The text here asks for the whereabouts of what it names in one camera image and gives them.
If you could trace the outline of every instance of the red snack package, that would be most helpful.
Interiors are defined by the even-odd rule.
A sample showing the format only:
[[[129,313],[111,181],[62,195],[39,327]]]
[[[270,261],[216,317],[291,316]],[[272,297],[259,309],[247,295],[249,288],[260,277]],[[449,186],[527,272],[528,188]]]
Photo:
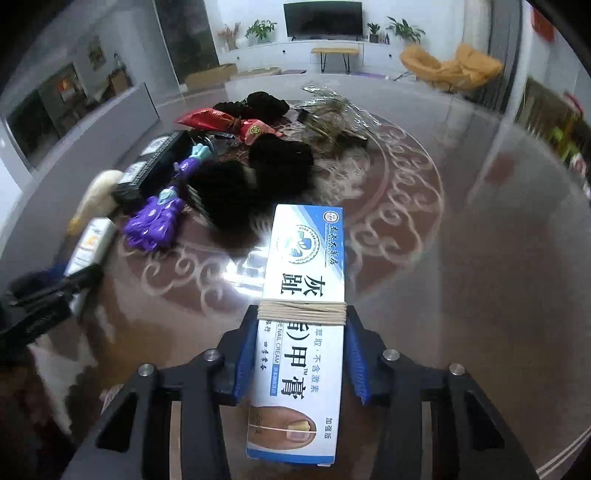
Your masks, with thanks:
[[[193,110],[175,120],[178,124],[198,128],[199,130],[217,130],[222,132],[227,132],[233,121],[234,117],[232,115],[214,110],[213,108]]]
[[[262,134],[274,134],[277,137],[283,137],[281,132],[269,127],[269,125],[260,120],[244,120],[240,126],[240,139],[249,147]]]
[[[237,134],[239,129],[241,140],[248,146],[262,134],[275,134],[282,137],[283,134],[266,123],[256,119],[243,120],[238,124],[232,115],[214,110],[213,108],[200,108],[192,112],[185,113],[175,120],[178,124],[199,130],[217,130]]]

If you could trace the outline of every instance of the potted plant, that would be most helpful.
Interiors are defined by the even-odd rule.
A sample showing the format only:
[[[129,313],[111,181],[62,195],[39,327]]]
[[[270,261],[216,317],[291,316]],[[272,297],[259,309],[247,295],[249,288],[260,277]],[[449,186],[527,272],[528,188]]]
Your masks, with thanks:
[[[368,23],[369,31],[371,32],[369,35],[369,42],[370,43],[377,43],[378,42],[378,32],[379,32],[379,25],[377,23]]]
[[[259,43],[269,41],[269,34],[275,30],[275,25],[277,25],[277,22],[272,22],[271,20],[256,20],[248,27],[246,37],[248,38],[250,35],[253,35],[258,38]]]
[[[227,25],[225,25],[223,30],[220,30],[219,32],[217,32],[217,36],[223,38],[224,41],[226,42],[226,44],[228,45],[228,50],[236,50],[237,49],[236,35],[239,30],[240,30],[240,22],[236,22],[234,24],[233,29],[228,27]]]
[[[406,42],[421,43],[421,37],[425,34],[422,28],[411,27],[405,19],[402,19],[402,23],[399,23],[395,18],[388,18],[392,21],[388,30],[394,30],[394,35]]]

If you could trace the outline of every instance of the metal screw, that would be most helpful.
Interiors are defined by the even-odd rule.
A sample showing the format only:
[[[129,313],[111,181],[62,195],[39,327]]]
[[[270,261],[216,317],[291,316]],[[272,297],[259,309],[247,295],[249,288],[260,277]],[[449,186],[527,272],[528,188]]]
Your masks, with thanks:
[[[394,362],[395,360],[398,360],[400,358],[400,352],[398,350],[394,350],[392,348],[389,348],[387,350],[384,350],[382,352],[382,356],[388,361],[388,362]]]
[[[209,350],[205,350],[203,352],[203,358],[206,362],[214,362],[222,356],[220,352],[218,352],[215,348],[210,348]]]
[[[451,364],[449,366],[449,371],[458,377],[466,373],[466,369],[460,364]]]
[[[149,377],[154,372],[154,366],[152,364],[143,364],[140,365],[138,368],[138,373],[140,377]]]

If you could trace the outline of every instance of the purple toy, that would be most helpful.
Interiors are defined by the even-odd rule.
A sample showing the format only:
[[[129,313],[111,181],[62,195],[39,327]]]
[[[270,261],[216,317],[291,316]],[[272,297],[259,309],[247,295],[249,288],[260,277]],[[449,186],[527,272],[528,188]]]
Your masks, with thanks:
[[[195,145],[191,156],[177,166],[177,175],[189,178],[199,164],[211,156],[209,147],[201,143]],[[125,225],[124,232],[128,236],[129,246],[146,251],[170,248],[183,207],[184,201],[178,197],[173,186],[166,187],[158,196],[148,198],[144,208]]]

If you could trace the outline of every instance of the cabinet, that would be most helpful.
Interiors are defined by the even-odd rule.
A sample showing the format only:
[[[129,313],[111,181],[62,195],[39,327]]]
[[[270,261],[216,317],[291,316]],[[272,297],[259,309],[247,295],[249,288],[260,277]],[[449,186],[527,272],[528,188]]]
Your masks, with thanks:
[[[406,67],[398,58],[401,51],[396,45],[366,44],[363,49],[363,69],[384,75],[405,72]]]
[[[320,55],[311,53],[315,47],[354,47],[359,55],[350,57],[351,72],[363,71],[395,75],[406,71],[398,59],[403,44],[384,45],[363,41],[302,40],[284,43],[259,44],[219,53],[221,63],[235,63],[239,72],[259,67],[279,67],[282,70],[301,69],[320,71]],[[341,55],[328,55],[326,72],[344,72]]]

